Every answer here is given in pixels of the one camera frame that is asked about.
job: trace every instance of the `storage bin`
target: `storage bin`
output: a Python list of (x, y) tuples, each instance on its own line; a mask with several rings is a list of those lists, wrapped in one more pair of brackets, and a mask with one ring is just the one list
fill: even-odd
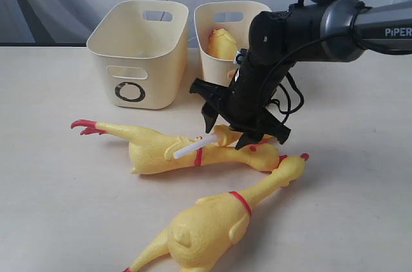
[(173, 1), (129, 0), (103, 18), (86, 46), (113, 104), (160, 109), (173, 103), (187, 63), (188, 14)]
[[(230, 83), (229, 72), (235, 70), (237, 66), (233, 63), (233, 60), (217, 59), (207, 53), (209, 35), (213, 29), (226, 29), (236, 39), (238, 49), (247, 49), (250, 23), (263, 10), (270, 11), (270, 8), (254, 1), (206, 3), (194, 10), (194, 26), (200, 47), (204, 80), (228, 86)], [(228, 21), (231, 17), (236, 19), (239, 16), (241, 18), (237, 21)]]

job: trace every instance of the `red band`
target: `red band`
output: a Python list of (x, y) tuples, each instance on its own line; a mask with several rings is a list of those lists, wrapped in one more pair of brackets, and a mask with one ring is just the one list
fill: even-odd
[(232, 194), (234, 197), (236, 197), (237, 199), (239, 199), (239, 201), (243, 204), (243, 206), (246, 208), (247, 213), (249, 213), (249, 216), (252, 216), (252, 209), (250, 209), (249, 204), (247, 203), (247, 201), (245, 200), (245, 198), (242, 197), (241, 194), (239, 194), (238, 192), (229, 192), (230, 194)]
[(196, 159), (194, 160), (195, 166), (201, 166), (201, 156), (203, 154), (203, 148), (200, 148), (196, 151)]

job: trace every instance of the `white plastic stick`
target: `white plastic stick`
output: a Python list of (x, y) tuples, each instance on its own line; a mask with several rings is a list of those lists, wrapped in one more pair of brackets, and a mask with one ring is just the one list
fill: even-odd
[(220, 141), (220, 136), (218, 134), (208, 134), (206, 136), (203, 136), (201, 140), (198, 140), (190, 145), (187, 145), (186, 147), (181, 148), (180, 150), (177, 150), (175, 153), (173, 153), (173, 156), (176, 159), (181, 158), (186, 154), (194, 152), (210, 143), (217, 141)]

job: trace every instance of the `table surface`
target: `table surface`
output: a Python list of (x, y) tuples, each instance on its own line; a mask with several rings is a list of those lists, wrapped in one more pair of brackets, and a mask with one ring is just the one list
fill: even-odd
[[(237, 163), (132, 175), (125, 140), (70, 129), (84, 118), (202, 135), (203, 101), (188, 93), (197, 50), (176, 101), (158, 111), (112, 105), (86, 48), (0, 57), (1, 271), (123, 271), (197, 198), (265, 175)], [(309, 153), (306, 171), (262, 202), (213, 271), (411, 271), (410, 61), (369, 52), (291, 70), (306, 102), (280, 149)], [(169, 257), (148, 267), (179, 270)]]

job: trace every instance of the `black circle logo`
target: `black circle logo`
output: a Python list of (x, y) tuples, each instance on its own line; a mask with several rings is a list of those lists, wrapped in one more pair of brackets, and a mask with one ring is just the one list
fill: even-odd
[[(139, 97), (137, 97), (137, 98), (127, 98), (127, 97), (122, 96), (120, 94), (120, 90), (122, 90), (122, 88), (126, 85), (137, 87), (139, 89), (139, 92), (140, 92)], [(134, 82), (121, 82), (121, 83), (119, 83), (115, 88), (115, 94), (116, 94), (117, 97), (119, 97), (119, 99), (124, 100), (126, 102), (133, 102), (133, 103), (141, 102), (146, 96), (146, 93), (143, 90), (143, 88), (140, 85), (138, 85)]]

